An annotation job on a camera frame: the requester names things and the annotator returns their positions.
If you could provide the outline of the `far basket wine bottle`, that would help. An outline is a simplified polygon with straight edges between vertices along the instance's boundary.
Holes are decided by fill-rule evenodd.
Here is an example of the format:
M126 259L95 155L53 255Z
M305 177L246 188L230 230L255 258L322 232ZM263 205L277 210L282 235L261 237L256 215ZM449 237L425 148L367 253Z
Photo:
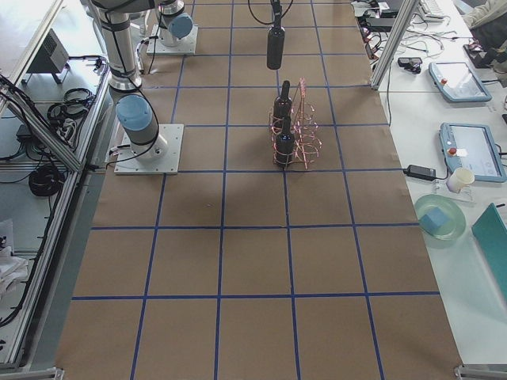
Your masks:
M275 99L273 104L273 117L277 120L290 116L292 111L292 99L289 97L291 83L284 80L280 95Z

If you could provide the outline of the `basket wine bottle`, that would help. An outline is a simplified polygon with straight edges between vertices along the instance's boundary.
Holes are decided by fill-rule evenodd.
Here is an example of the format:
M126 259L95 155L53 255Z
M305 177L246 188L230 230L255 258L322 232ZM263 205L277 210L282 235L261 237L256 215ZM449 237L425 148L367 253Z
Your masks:
M287 168L292 162L295 136L292 133L292 120L285 116L282 120L281 130L275 141L275 161L279 167Z
M284 80L280 95L275 99L273 104L273 117L277 120L290 116L292 111L292 99L289 97L291 83Z

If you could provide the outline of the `near basket wine bottle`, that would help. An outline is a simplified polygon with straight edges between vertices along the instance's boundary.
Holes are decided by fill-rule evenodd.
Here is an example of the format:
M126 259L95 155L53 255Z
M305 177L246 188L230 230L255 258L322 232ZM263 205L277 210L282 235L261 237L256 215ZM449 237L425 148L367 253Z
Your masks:
M295 136L292 133L292 120L285 116L282 120L281 130L275 141L275 161L279 167L287 168L292 162Z

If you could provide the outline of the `far blue teach pendant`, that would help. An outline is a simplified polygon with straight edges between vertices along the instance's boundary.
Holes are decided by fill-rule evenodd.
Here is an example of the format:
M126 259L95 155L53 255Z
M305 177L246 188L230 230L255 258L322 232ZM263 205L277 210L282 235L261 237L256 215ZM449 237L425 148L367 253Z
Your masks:
M488 102L492 96L480 77L465 62L431 62L429 75L450 102Z

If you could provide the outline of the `blue teach pendant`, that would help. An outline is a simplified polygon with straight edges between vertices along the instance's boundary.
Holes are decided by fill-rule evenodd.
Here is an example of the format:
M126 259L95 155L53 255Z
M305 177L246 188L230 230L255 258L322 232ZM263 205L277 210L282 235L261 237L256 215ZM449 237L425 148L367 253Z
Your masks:
M465 62L431 62L429 75L450 102L488 102L492 96L480 77Z
M475 175L476 181L506 182L506 173L489 126L442 123L439 139L445 165L451 173L463 167Z

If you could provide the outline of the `black power adapter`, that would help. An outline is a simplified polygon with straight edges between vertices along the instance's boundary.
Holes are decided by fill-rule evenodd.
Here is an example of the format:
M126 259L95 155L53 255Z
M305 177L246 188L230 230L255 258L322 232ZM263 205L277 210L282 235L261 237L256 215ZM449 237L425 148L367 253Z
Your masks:
M436 170L419 165L408 165L403 173L407 177L412 177L424 181L434 181L436 179Z

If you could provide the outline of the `grey control box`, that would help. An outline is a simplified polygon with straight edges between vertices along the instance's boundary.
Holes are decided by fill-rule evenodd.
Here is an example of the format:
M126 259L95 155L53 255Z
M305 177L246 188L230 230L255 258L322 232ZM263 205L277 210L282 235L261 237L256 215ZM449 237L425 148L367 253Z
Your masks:
M27 84L33 74L50 74L56 84L62 84L70 69L70 56L53 28L45 36L22 84Z

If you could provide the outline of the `brown paper mat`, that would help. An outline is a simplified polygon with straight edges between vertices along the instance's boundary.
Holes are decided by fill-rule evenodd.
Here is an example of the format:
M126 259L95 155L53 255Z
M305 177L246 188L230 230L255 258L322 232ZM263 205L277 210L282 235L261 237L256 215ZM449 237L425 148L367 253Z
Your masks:
M451 379L460 358L347 1L297 1L284 60L244 1L191 1L196 54L145 57L179 171L100 191L56 354L68 379ZM273 163L306 82L320 156Z

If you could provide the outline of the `near blue teach pendant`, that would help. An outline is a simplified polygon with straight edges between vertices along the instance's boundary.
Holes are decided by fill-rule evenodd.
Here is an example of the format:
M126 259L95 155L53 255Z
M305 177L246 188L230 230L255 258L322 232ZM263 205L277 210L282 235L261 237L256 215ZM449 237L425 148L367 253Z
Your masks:
M439 139L445 165L451 173L463 167L475 175L476 181L506 182L506 173L489 126L442 123Z

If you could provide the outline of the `white paper cup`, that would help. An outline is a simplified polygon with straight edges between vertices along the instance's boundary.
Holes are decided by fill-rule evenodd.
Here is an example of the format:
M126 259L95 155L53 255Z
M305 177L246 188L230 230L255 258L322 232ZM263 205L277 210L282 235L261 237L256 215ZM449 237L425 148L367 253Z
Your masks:
M475 182L475 174L464 167L454 170L446 182L447 189L453 193L460 193L465 187Z

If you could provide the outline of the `blue foam cube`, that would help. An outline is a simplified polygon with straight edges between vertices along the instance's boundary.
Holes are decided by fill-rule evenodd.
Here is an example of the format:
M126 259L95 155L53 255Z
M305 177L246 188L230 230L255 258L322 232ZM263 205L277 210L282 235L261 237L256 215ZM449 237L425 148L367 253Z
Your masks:
M419 218L421 228L431 235L435 235L450 221L451 219L439 207L431 207L427 209Z

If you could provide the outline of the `green glass plate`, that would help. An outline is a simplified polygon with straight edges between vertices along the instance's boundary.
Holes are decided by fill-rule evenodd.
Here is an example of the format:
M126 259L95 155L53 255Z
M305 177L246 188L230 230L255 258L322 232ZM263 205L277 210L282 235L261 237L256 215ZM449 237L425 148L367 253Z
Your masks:
M443 241L454 241L467 227L465 215L451 199L428 194L414 204L419 226L429 235Z

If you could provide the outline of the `teal box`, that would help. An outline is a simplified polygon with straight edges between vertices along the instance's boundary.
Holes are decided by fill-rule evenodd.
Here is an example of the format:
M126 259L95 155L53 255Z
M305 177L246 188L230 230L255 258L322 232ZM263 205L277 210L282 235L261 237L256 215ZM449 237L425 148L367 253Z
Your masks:
M495 203L490 203L471 230L497 288L506 300L506 222Z

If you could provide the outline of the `aluminium frame post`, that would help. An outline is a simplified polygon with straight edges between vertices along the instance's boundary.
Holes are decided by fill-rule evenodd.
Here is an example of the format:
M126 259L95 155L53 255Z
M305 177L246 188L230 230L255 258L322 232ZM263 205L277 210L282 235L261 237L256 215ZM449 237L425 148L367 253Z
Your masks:
M403 38L413 13L417 8L418 0L405 0L395 18L395 22L391 29L391 33L387 38L387 42L383 48L383 52L377 61L375 70L373 71L370 85L373 90L378 90L382 80L391 67L395 52Z

